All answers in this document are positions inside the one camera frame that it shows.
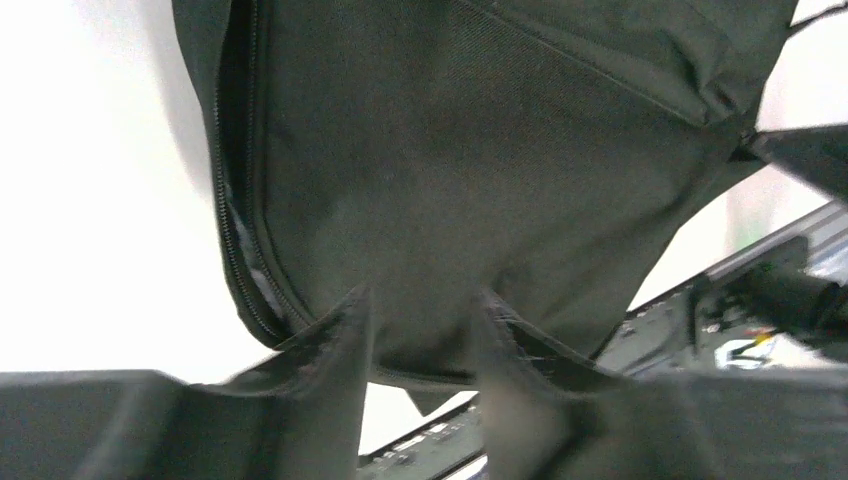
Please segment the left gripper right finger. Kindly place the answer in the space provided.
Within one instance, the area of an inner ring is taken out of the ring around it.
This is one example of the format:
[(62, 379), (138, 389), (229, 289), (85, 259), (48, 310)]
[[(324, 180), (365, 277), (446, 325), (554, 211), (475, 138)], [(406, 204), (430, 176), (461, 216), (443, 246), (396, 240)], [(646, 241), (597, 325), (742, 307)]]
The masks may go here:
[(843, 369), (616, 375), (478, 296), (492, 479), (843, 479)]

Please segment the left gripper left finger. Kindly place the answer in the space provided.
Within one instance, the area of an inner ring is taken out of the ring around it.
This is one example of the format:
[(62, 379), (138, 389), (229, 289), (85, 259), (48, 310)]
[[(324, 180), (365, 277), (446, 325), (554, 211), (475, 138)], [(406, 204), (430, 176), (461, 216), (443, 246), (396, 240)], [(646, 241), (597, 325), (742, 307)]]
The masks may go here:
[(221, 384), (153, 370), (5, 373), (5, 479), (352, 479), (372, 345), (352, 290)]

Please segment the black backpack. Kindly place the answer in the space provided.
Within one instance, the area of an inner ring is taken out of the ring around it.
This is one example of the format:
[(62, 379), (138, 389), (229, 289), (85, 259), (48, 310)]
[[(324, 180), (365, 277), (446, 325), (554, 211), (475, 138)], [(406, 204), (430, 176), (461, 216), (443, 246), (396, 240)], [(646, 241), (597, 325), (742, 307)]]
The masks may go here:
[(756, 116), (792, 1), (176, 1), (227, 283), (275, 348), (371, 293), (370, 379), (473, 381), (491, 290), (595, 356), (678, 229), (763, 163), (847, 192), (847, 125)]

